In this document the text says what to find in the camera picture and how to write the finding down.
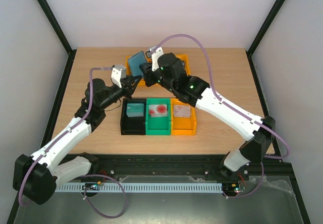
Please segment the blue leather card holder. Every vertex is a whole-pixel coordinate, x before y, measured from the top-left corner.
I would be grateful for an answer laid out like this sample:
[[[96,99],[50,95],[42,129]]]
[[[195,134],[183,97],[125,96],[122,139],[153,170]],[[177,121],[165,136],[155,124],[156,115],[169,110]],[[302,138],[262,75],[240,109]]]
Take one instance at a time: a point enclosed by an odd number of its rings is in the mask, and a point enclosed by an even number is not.
[[[140,69],[140,65],[147,62],[145,54],[143,51],[140,51],[127,59],[128,66],[132,76],[142,76],[143,73]]]

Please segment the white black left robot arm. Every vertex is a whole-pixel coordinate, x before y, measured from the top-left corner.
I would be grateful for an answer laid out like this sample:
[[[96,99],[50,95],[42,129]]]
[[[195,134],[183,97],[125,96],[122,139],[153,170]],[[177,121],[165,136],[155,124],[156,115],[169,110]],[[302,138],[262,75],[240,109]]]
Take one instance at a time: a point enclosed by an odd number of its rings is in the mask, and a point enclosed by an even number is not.
[[[53,195],[59,184],[85,175],[91,162],[80,157],[72,165],[74,171],[63,170],[61,161],[82,139],[91,134],[104,120],[105,109],[122,97],[130,99],[141,76],[126,76],[106,86],[104,80],[90,78],[81,100],[81,106],[69,124],[44,147],[31,156],[21,154],[15,161],[13,188],[18,191],[18,201],[26,196],[31,202],[44,204]]]

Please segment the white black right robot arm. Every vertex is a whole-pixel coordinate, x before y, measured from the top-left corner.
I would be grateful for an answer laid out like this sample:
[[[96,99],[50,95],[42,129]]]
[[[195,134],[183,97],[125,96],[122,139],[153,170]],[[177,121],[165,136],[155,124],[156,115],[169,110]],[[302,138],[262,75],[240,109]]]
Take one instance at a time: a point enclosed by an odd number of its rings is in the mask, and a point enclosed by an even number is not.
[[[274,139],[274,118],[253,115],[214,93],[209,83],[187,74],[181,60],[173,53],[163,54],[139,68],[147,87],[159,84],[182,103],[215,116],[242,136],[245,142],[228,152],[220,163],[223,178],[232,179],[248,163],[262,162]]]

